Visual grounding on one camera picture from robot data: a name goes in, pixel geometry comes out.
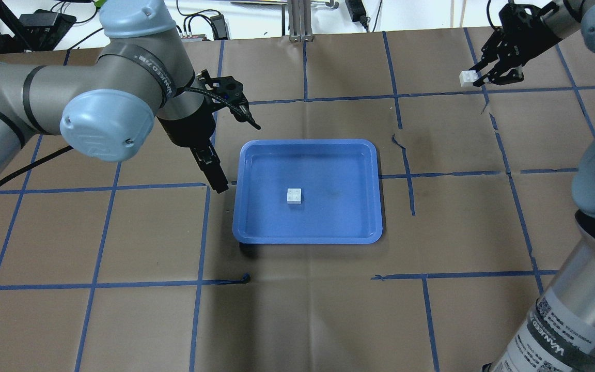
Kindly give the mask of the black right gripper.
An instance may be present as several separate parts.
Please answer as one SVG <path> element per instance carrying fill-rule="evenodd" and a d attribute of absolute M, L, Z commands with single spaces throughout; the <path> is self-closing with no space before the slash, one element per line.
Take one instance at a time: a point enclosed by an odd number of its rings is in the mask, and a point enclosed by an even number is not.
<path fill-rule="evenodd" d="M 524 65 L 561 41 L 545 22 L 545 17 L 559 10 L 556 3 L 542 8 L 520 3 L 505 5 L 499 11 L 501 26 L 493 28 L 481 49 L 481 58 L 471 67 L 479 74 L 476 87 L 522 82 Z M 490 68 L 489 72 L 482 74 L 484 68 Z"/>

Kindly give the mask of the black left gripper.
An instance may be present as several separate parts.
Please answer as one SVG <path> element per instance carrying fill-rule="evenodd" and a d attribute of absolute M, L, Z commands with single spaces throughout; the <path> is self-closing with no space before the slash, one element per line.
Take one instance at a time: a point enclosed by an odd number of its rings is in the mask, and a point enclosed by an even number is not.
<path fill-rule="evenodd" d="M 190 148 L 200 171 L 218 194 L 227 191 L 229 184 L 215 148 L 208 144 L 216 125 L 213 114 L 221 109 L 228 109 L 238 122 L 261 130 L 250 112 L 243 83 L 232 76 L 212 77 L 207 70 L 194 74 L 156 114 L 170 141 Z"/>

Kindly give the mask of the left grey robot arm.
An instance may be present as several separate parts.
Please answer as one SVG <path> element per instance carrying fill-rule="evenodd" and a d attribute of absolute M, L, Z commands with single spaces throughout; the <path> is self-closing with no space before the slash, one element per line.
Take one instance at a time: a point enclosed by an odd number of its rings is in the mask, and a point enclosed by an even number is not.
<path fill-rule="evenodd" d="M 191 151 L 212 189 L 226 191 L 213 113 L 226 107 L 259 129 L 242 83 L 194 70 L 163 1 L 108 1 L 100 21 L 109 44 L 92 66 L 0 62 L 0 174 L 39 134 L 62 136 L 64 151 L 125 162 L 159 121 L 174 145 Z M 0 178 L 0 186 L 8 181 Z"/>

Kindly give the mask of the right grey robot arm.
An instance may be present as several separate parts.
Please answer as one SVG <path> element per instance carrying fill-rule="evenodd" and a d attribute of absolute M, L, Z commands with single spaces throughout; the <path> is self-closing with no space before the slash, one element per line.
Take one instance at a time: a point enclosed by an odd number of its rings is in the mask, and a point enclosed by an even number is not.
<path fill-rule="evenodd" d="M 576 31 L 595 53 L 595 1 L 509 1 L 499 19 L 470 68 L 475 87 L 521 82 L 528 61 Z M 482 371 L 595 371 L 595 138 L 572 179 L 572 200 L 580 240 L 502 355 Z"/>

